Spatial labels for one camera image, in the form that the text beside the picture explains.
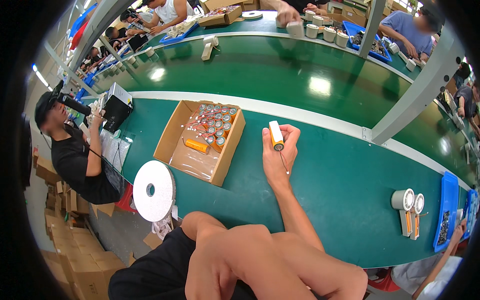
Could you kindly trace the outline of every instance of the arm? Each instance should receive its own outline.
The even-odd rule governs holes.
[[[445,250],[442,258],[438,261],[437,265],[433,268],[433,270],[430,272],[430,274],[425,278],[425,280],[420,284],[419,288],[413,293],[412,299],[416,300],[418,296],[421,294],[423,289],[432,281],[435,280],[437,277],[438,273],[440,270],[444,267],[445,263],[448,260],[448,257],[450,255],[455,254],[454,250],[456,251],[456,248],[458,246],[458,242],[462,238],[464,234],[464,231],[462,229],[462,226],[459,225],[455,228],[452,237],[450,238],[450,243],[447,246],[447,250]]]
[[[300,130],[291,125],[281,125],[280,130],[285,140],[285,148],[282,150],[282,154],[287,161],[287,166],[291,173],[291,168],[298,152],[296,144],[300,137]],[[262,135],[264,144],[264,172],[278,201],[285,231],[295,233],[313,247],[325,251],[307,214],[293,194],[289,182],[290,175],[285,171],[281,154],[273,149],[270,131],[264,128]]]
[[[182,23],[187,18],[187,2],[185,0],[173,0],[173,6],[177,12],[177,17],[170,23],[163,24],[161,26],[154,26],[150,29],[151,35],[160,33],[165,28]]]
[[[278,12],[277,20],[282,26],[286,26],[292,21],[300,22],[299,12],[282,0],[260,0],[266,6],[273,7]]]
[[[100,136],[98,134],[98,127],[102,123],[102,118],[95,114],[92,126],[88,129],[90,131],[90,149],[95,151],[98,155],[102,155],[102,146],[100,144]],[[90,151],[88,153],[87,173],[88,177],[97,176],[102,172],[102,158]]]

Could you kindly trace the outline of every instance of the stack of cardboard boxes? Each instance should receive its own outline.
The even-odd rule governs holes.
[[[51,161],[37,151],[33,158],[36,175],[48,186],[45,230],[56,252],[43,252],[47,265],[70,299],[107,300],[110,277],[125,264],[113,252],[106,252],[92,231],[84,228],[88,202],[61,181]]]
[[[47,253],[47,264],[66,294],[70,299],[107,300],[110,277],[125,264],[106,252],[90,230],[70,227],[51,214],[45,219],[56,250]]]

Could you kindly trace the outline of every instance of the black cap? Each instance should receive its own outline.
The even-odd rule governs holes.
[[[35,123],[38,129],[47,119],[47,113],[52,109],[55,99],[51,98],[52,92],[44,92],[35,106]]]

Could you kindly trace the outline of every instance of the cylindrical battery cell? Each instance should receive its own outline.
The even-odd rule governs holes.
[[[223,122],[227,123],[227,122],[231,122],[232,121],[232,117],[230,115],[223,115],[223,118],[222,118]]]
[[[216,140],[214,139],[213,136],[209,136],[205,138],[205,140],[215,151],[217,151],[218,153],[222,152],[222,148],[216,144]]]
[[[225,132],[223,131],[223,129],[219,129],[215,133],[216,137],[220,137],[220,136],[224,136],[224,135],[225,135]]]
[[[209,145],[194,141],[192,139],[187,139],[185,141],[185,146],[190,147],[192,149],[195,149],[197,151],[200,151],[202,153],[208,154],[208,151],[210,150]]]
[[[220,149],[223,149],[223,145],[225,145],[225,137],[221,136],[216,139],[216,144],[220,147]]]
[[[225,135],[228,135],[231,128],[232,128],[232,123],[223,123],[223,132],[225,132]]]
[[[225,114],[228,114],[228,111],[229,111],[229,110],[230,110],[230,109],[229,109],[227,106],[222,106],[222,109],[220,110],[220,112],[221,112],[223,115],[225,115]]]
[[[223,121],[222,120],[218,120],[218,121],[215,121],[215,128],[217,129],[220,129],[223,127]]]
[[[237,115],[237,109],[236,108],[230,108],[228,111],[228,114],[232,117],[232,122],[235,120],[235,116]]]

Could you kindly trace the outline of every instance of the white tape roll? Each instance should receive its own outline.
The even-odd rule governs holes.
[[[175,204],[175,181],[168,167],[157,160],[145,163],[133,182],[133,201],[145,220],[165,218]]]
[[[148,48],[145,50],[145,53],[147,54],[148,57],[151,57],[152,55],[155,54],[155,50],[153,50],[152,47],[148,47]]]
[[[324,29],[324,40],[330,43],[333,43],[335,40],[336,31],[330,27],[325,27]]]
[[[317,38],[318,26],[313,24],[307,24],[307,31],[305,35],[309,38]]]
[[[244,19],[258,19],[263,16],[262,12],[259,11],[251,11],[251,12],[242,12],[241,17]]]
[[[324,24],[324,19],[321,16],[315,15],[312,17],[312,24],[320,27]]]
[[[218,37],[217,36],[207,36],[204,38],[204,46],[208,43],[211,43],[212,46],[218,46]]]
[[[340,47],[345,48],[347,46],[348,36],[342,32],[336,34],[336,41],[335,43]]]
[[[313,11],[305,11],[305,19],[307,19],[307,21],[312,21],[312,17],[315,16],[315,12]]]

